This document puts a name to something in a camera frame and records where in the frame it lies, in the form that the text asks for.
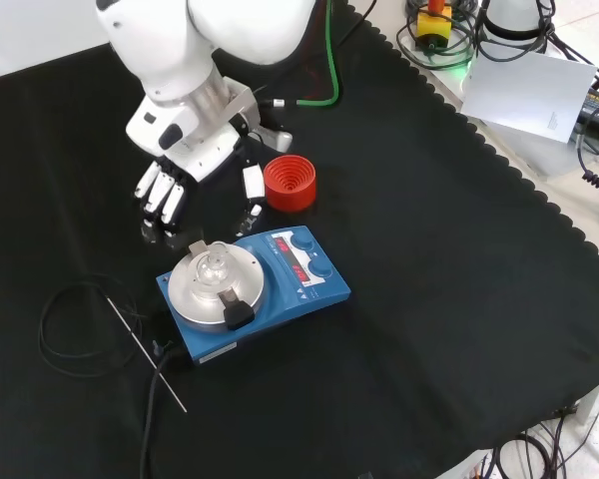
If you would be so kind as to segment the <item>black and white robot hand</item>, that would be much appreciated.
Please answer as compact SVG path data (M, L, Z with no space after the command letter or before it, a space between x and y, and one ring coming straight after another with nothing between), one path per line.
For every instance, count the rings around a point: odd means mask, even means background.
M217 173L229 159L243 162L242 182L246 210L235 228L240 239L254 230L266 198L263 169L247 153L250 136L261 140L242 113L233 115L205 139L191 135L201 120L189 106L160 107L145 98L127 125L127 135L154 159L139 179L134 198L142 211L141 233L148 243L162 237L170 246L179 240L179 222L187 196Z

